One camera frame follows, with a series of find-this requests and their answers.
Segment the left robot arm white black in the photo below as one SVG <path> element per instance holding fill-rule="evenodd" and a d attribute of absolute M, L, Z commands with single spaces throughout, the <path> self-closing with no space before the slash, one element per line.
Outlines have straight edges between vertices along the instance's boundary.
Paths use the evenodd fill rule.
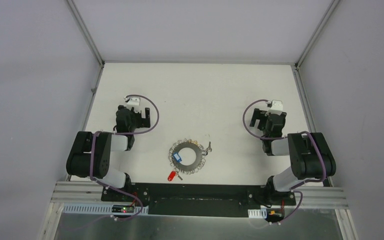
<path fill-rule="evenodd" d="M 93 181 L 113 187 L 113 195 L 120 202 L 129 201 L 133 195 L 131 178 L 110 165 L 111 153 L 130 151 L 135 143 L 135 130 L 150 127 L 150 108 L 146 107 L 142 115 L 134 107 L 119 105 L 115 113 L 115 133 L 77 133 L 66 161 L 67 173 L 79 178 L 92 177 Z"/>

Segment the red key tag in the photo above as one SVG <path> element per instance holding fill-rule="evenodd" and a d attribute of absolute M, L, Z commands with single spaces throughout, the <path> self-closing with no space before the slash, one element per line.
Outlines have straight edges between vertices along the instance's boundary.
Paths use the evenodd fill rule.
<path fill-rule="evenodd" d="M 176 176 L 177 176 L 177 172 L 176 171 L 171 171 L 169 176 L 167 177 L 167 180 L 169 182 L 171 182 Z"/>

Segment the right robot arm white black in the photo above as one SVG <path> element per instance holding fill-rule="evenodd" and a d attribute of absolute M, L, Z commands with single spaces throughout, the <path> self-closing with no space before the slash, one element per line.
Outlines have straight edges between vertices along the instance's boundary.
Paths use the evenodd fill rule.
<path fill-rule="evenodd" d="M 336 161 L 321 132 L 289 133 L 283 136 L 286 112 L 272 113 L 254 109 L 250 127 L 262 131 L 262 150 L 269 157 L 287 156 L 290 166 L 270 176 L 262 188 L 262 197 L 276 205 L 305 183 L 320 183 L 335 175 Z"/>

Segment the metal disc with key rings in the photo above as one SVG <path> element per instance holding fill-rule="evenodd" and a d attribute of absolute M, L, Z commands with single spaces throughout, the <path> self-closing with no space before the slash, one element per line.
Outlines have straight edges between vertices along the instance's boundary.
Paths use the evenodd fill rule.
<path fill-rule="evenodd" d="M 206 156 L 203 151 L 206 149 L 202 145 L 199 147 L 192 143 L 192 139 L 181 139 L 175 142 L 168 151 L 168 160 L 174 171 L 184 175 L 192 175 L 201 170 L 206 163 Z M 177 152 L 181 158 L 181 162 L 176 162 L 172 154 Z"/>

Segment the blue key tag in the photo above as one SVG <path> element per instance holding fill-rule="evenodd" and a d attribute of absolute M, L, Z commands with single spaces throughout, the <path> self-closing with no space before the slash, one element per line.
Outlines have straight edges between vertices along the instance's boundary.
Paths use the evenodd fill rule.
<path fill-rule="evenodd" d="M 172 157 L 173 157 L 173 159 L 174 159 L 177 163 L 180 163 L 180 162 L 182 161 L 182 158 L 181 158 L 181 156 L 179 155 L 178 152 L 174 152 L 174 153 L 172 154 Z"/>

